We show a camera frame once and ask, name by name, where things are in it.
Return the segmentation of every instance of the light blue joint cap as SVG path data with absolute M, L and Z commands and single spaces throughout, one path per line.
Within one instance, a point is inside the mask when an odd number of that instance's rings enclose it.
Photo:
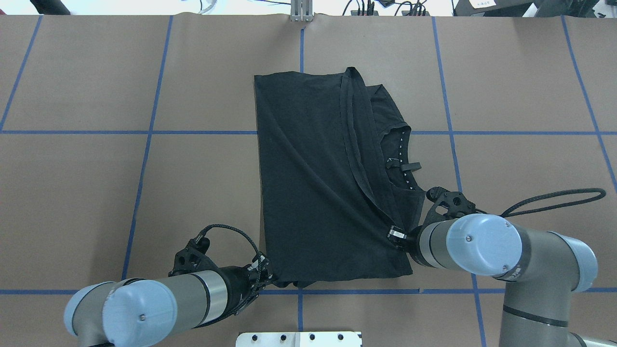
M 591 288 L 595 278 L 598 276 L 598 260 L 595 258 L 595 254 L 591 248 L 581 240 L 563 236 L 556 232 L 549 233 L 559 236 L 568 244 L 570 249 L 572 249 L 572 253 L 574 253 L 574 257 L 579 266 L 579 284 L 573 292 L 578 293 Z
M 141 280 L 118 288 L 103 305 L 103 330 L 116 347 L 161 342 L 178 317 L 178 303 L 163 283 Z
M 67 307 L 64 309 L 64 326 L 67 328 L 69 334 L 77 336 L 75 330 L 73 329 L 73 316 L 75 315 L 75 310 L 77 310 L 77 306 L 79 305 L 81 300 L 83 300 L 83 298 L 88 295 L 88 293 L 90 293 L 93 289 L 95 289 L 99 285 L 104 285 L 106 283 L 113 282 L 102 282 L 97 285 L 90 285 L 86 288 L 82 288 L 80 291 L 78 291 L 71 297 L 71 300 L 68 301 Z
M 458 266 L 482 276 L 508 272 L 523 253 L 523 243 L 514 225 L 493 214 L 459 218 L 450 226 L 445 245 Z

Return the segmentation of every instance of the blue tape grid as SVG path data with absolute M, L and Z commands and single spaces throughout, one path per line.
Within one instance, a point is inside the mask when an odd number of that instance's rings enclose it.
M 608 173 L 613 180 L 613 188 L 615 189 L 615 192 L 617 192 L 617 180 L 615 179 L 613 166 L 611 165 L 611 160 L 608 158 L 607 149 L 604 147 L 604 141 L 602 140 L 602 134 L 600 133 L 600 128 L 598 127 L 598 121 L 595 119 L 594 109 L 591 107 L 591 102 L 589 101 L 589 96 L 587 95 L 587 88 L 585 88 L 585 83 L 582 81 L 581 72 L 579 71 L 578 63 L 576 62 L 576 57 L 574 56 L 574 50 L 572 49 L 572 42 L 570 42 L 570 34 L 568 33 L 568 26 L 566 25 L 566 17 L 563 15 L 561 16 L 561 24 L 563 25 L 563 33 L 566 36 L 566 43 L 568 44 L 568 50 L 570 51 L 570 58 L 572 58 L 572 65 L 574 65 L 574 72 L 576 73 L 576 78 L 581 86 L 582 95 L 583 98 L 585 98 L 587 110 L 589 111 L 589 117 L 591 117 L 591 122 L 594 125 L 595 134 L 598 136 L 598 142 L 600 143 L 600 148 L 602 149 L 602 155 L 604 156 L 604 161 L 607 163 Z
M 441 50 L 439 49 L 439 34 L 437 32 L 437 20 L 431 17 L 433 21 L 433 36 L 435 37 L 435 50 L 437 53 L 437 66 L 439 67 L 439 78 L 441 79 L 441 92 L 444 97 L 445 117 L 448 122 L 448 135 L 450 136 L 450 147 L 452 148 L 452 160 L 454 161 L 454 172 L 457 178 L 458 191 L 463 191 L 461 183 L 460 171 L 458 169 L 458 157 L 456 143 L 454 141 L 454 129 L 452 128 L 452 118 L 450 117 L 450 105 L 448 104 L 448 93 L 445 87 L 444 66 L 441 61 Z M 478 330 L 480 332 L 480 343 L 482 347 L 486 347 L 486 335 L 484 333 L 484 319 L 482 318 L 482 307 L 480 304 L 480 294 L 478 293 L 478 281 L 474 274 L 471 274 L 471 284 L 473 285 L 473 296 L 476 303 L 476 316 L 478 317 Z
M 36 34 L 38 33 L 38 29 L 41 26 L 41 21 L 43 21 L 42 15 L 40 15 L 38 20 L 36 21 L 35 30 L 33 31 L 32 37 L 30 38 L 28 49 L 26 49 L 26 54 L 24 54 L 23 56 L 22 64 L 19 67 L 19 71 L 17 72 L 17 78 L 15 78 L 15 83 L 13 84 L 13 89 L 11 89 L 10 91 L 9 100 L 6 103 L 6 107 L 4 108 L 4 113 L 2 113 L 2 119 L 0 120 L 0 130 L 4 128 L 4 122 L 6 122 L 6 117 L 9 116 L 10 105 L 13 103 L 13 98 L 15 97 L 15 92 L 17 91 L 17 87 L 19 86 L 19 81 L 22 79 L 23 70 L 26 67 L 28 56 L 30 56 L 30 51 L 32 50 L 32 46 L 34 46 L 35 44 Z
M 3 130 L 4 124 L 6 122 L 7 116 L 10 111 L 10 107 L 17 91 L 19 81 L 23 74 L 23 70 L 26 66 L 28 56 L 30 55 L 30 51 L 35 42 L 36 34 L 41 25 L 41 21 L 43 16 L 40 16 L 37 20 L 35 29 L 33 31 L 32 37 L 30 39 L 30 43 L 24 55 L 22 64 L 18 71 L 17 77 L 15 79 L 15 83 L 13 85 L 13 89 L 10 93 L 9 100 L 4 109 L 4 113 L 2 114 L 2 119 L 0 120 L 0 134 L 15 134 L 15 135 L 148 135 L 146 140 L 146 148 L 144 150 L 144 159 L 141 167 L 141 173 L 139 178 L 139 186 L 137 197 L 135 199 L 135 208 L 133 211 L 133 219 L 131 222 L 131 230 L 128 238 L 128 243 L 126 247 L 126 256 L 125 263 L 122 271 L 122 279 L 126 278 L 126 272 L 128 270 L 128 264 L 130 260 L 131 247 L 133 243 L 133 237 L 135 234 L 135 226 L 136 226 L 136 215 L 139 208 L 139 202 L 141 198 L 141 191 L 143 188 L 143 178 L 147 164 L 147 158 L 149 155 L 150 143 L 153 135 L 256 135 L 256 131 L 248 130 L 248 131 L 222 131 L 222 130 L 154 130 L 154 122 L 156 118 L 156 111 L 160 96 L 160 87 L 162 84 L 164 69 L 165 69 L 165 60 L 167 57 L 168 45 L 170 41 L 170 34 L 172 30 L 173 16 L 170 16 L 167 35 L 165 38 L 165 47 L 163 51 L 163 57 L 160 66 L 159 79 L 157 82 L 157 89 L 155 92 L 154 105 L 152 107 L 152 115 L 150 126 L 148 130 Z M 568 50 L 570 53 L 570 57 L 572 59 L 574 72 L 576 73 L 577 79 L 581 86 L 582 95 L 585 99 L 587 109 L 589 111 L 589 115 L 591 117 L 591 121 L 594 125 L 594 131 L 592 132 L 552 132 L 552 131 L 457 131 L 452 127 L 452 119 L 450 116 L 450 108 L 447 99 L 447 90 L 445 84 L 444 77 L 444 69 L 441 59 L 441 51 L 439 47 L 439 36 L 437 32 L 437 23 L 436 19 L 433 17 L 433 35 L 435 40 L 435 48 L 437 54 L 437 64 L 439 67 L 439 76 L 441 79 L 441 87 L 442 94 L 444 98 L 444 110 L 445 116 L 447 119 L 448 130 L 447 131 L 414 131 L 412 134 L 414 135 L 447 135 L 450 138 L 450 147 L 452 150 L 452 159 L 455 169 L 455 174 L 457 178 L 457 187 L 460 191 L 462 191 L 462 183 L 460 178 L 460 171 L 458 168 L 458 158 L 456 154 L 456 144 L 455 144 L 455 135 L 576 135 L 576 136 L 596 136 L 598 138 L 598 142 L 602 149 L 602 154 L 604 156 L 605 162 L 607 164 L 608 172 L 613 182 L 613 186 L 615 191 L 617 192 L 617 180 L 615 178 L 615 173 L 613 171 L 613 167 L 610 162 L 610 158 L 608 157 L 608 153 L 604 142 L 602 140 L 602 136 L 614 136 L 617 135 L 617 132 L 602 132 L 599 129 L 597 120 L 595 118 L 595 114 L 591 103 L 589 101 L 589 97 L 587 95 L 587 90 L 585 84 L 582 80 L 580 70 L 578 68 L 578 63 L 576 61 L 576 57 L 574 55 L 574 51 L 572 48 L 572 44 L 570 41 L 568 27 L 566 25 L 565 17 L 561 16 L 561 22 L 563 25 L 563 30 L 566 38 L 566 42 L 568 45 Z M 305 29 L 306 27 L 300 30 L 300 61 L 299 61 L 299 70 L 300 72 L 304 72 L 304 50 L 305 50 Z M 263 295 L 295 295 L 298 300 L 298 331 L 303 331 L 304 329 L 304 318 L 303 318 L 303 303 L 304 303 L 304 295 L 439 295 L 439 294 L 450 294 L 450 295 L 474 295 L 474 300 L 476 304 L 476 314 L 478 317 L 478 327 L 479 333 L 481 336 L 482 347 L 486 347 L 486 337 L 484 334 L 484 324 L 482 319 L 482 310 L 479 300 L 480 294 L 503 294 L 504 289 L 501 288 L 478 288 L 477 278 L 475 275 L 471 276 L 471 281 L 473 288 L 467 289 L 389 289 L 389 290 L 263 290 Z M 72 295 L 76 293 L 77 290 L 0 290 L 0 295 Z M 617 287 L 603 287 L 603 288 L 590 288 L 586 291 L 586 293 L 617 293 Z
M 172 33 L 173 16 L 169 16 L 169 24 L 167 25 L 167 36 L 165 37 L 165 47 L 163 48 L 163 58 L 160 62 L 159 80 L 154 94 L 154 105 L 152 106 L 152 115 L 150 117 L 150 127 L 148 129 L 148 138 L 146 140 L 146 149 L 144 150 L 144 160 L 141 163 L 141 173 L 139 174 L 139 185 L 137 187 L 137 197 L 135 198 L 135 207 L 133 208 L 133 220 L 131 221 L 131 231 L 128 234 L 128 243 L 126 244 L 126 254 L 124 258 L 124 266 L 122 267 L 122 279 L 126 279 L 128 272 L 128 263 L 131 258 L 131 248 L 133 247 L 133 237 L 135 235 L 135 225 L 137 224 L 137 210 L 141 200 L 141 190 L 144 186 L 144 174 L 146 173 L 146 164 L 148 162 L 148 154 L 150 153 L 150 142 L 152 141 L 152 132 L 154 130 L 154 121 L 156 119 L 156 110 L 159 106 L 160 86 L 163 82 L 163 73 L 165 72 L 165 60 L 167 58 L 167 49 L 169 47 L 169 37 Z

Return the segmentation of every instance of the metal bracket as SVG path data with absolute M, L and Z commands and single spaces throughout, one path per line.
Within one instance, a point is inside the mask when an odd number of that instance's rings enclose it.
M 362 347 L 362 332 L 242 333 L 236 347 Z
M 291 0 L 291 21 L 312 22 L 313 0 Z

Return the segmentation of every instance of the white label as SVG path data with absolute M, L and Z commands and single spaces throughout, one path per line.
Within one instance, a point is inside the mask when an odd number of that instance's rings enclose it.
M 496 6 L 495 0 L 469 0 L 471 6 L 475 9 L 483 9 L 485 7 Z

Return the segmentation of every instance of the wires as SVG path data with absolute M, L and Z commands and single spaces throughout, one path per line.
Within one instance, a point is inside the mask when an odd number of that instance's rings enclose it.
M 399 6 L 396 8 L 396 12 L 394 12 L 394 15 L 396 16 L 399 13 L 400 7 L 403 6 L 404 4 L 408 4 L 409 5 L 409 11 L 411 12 L 413 4 L 411 1 L 403 1 L 399 4 Z
M 411 11 L 409 11 L 409 13 L 407 13 L 406 15 L 417 16 L 417 17 L 422 17 L 426 15 L 426 7 L 424 6 L 424 3 L 426 1 L 428 0 L 424 0 L 423 2 L 420 2 L 420 0 L 417 0 L 416 3 L 413 5 Z
M 288 2 L 280 2 L 280 1 L 271 1 L 271 0 L 255 0 L 255 1 L 269 2 L 270 4 L 277 4 L 277 5 L 291 5 Z
M 249 235 L 247 235 L 244 231 L 242 231 L 242 230 L 240 230 L 240 229 L 238 229 L 238 228 L 232 227 L 232 226 L 230 226 L 230 225 L 225 225 L 225 224 L 210 224 L 210 225 L 208 225 L 207 227 L 205 227 L 202 231 L 200 231 L 200 232 L 199 232 L 199 234 L 200 234 L 201 236 L 205 236 L 205 234 L 206 234 L 208 231 L 210 231 L 210 229 L 213 229 L 213 228 L 223 228 L 223 229 L 228 229 L 228 230 L 234 231 L 234 232 L 236 232 L 236 233 L 238 233 L 238 234 L 242 235 L 242 236 L 243 236 L 243 237 L 244 237 L 244 238 L 245 238 L 245 239 L 246 239 L 246 240 L 247 240 L 247 241 L 251 244 L 251 246 L 253 247 L 253 250 L 255 251 L 255 254 L 256 254 L 256 255 L 260 256 L 260 255 L 262 254 L 262 253 L 259 251 L 259 249 L 257 248 L 257 245 L 255 244 L 255 242 L 253 242 L 253 240 L 251 239 L 251 237 L 250 237 Z M 258 258 L 258 260 L 257 260 L 258 267 L 261 267 L 261 262 L 262 262 L 262 261 L 261 261 L 261 257 L 259 257 L 259 258 Z
M 514 212 L 515 210 L 519 209 L 521 206 L 527 205 L 529 203 L 534 203 L 536 201 L 550 199 L 550 198 L 556 198 L 557 196 L 583 194 L 583 193 L 598 193 L 598 195 L 593 196 L 591 198 L 587 198 L 587 199 L 571 201 L 569 203 L 556 204 L 556 205 L 551 205 L 551 206 L 547 206 L 547 207 L 541 207 L 541 208 L 538 208 L 538 209 L 531 209 L 531 210 L 525 210 L 525 211 L 520 211 L 520 212 Z M 554 193 L 534 196 L 533 198 L 525 199 L 525 200 L 521 201 L 520 203 L 516 203 L 516 204 L 512 205 L 510 208 L 508 208 L 507 210 L 505 210 L 500 216 L 503 217 L 503 218 L 506 218 L 506 217 L 513 217 L 515 215 L 537 213 L 537 212 L 542 212 L 542 211 L 549 211 L 549 210 L 553 210 L 553 209 L 559 209 L 561 207 L 568 207 L 568 206 L 586 204 L 586 203 L 591 203 L 592 201 L 596 201 L 596 200 L 602 199 L 606 195 L 607 195 L 606 191 L 604 189 L 601 189 L 601 188 L 585 188 L 585 189 L 572 189 L 572 190 L 556 191 Z
M 349 4 L 351 4 L 353 0 L 349 0 L 349 2 L 347 3 L 347 5 L 345 5 L 345 9 L 343 10 L 343 14 L 345 15 L 345 12 L 347 12 L 347 8 L 349 7 Z

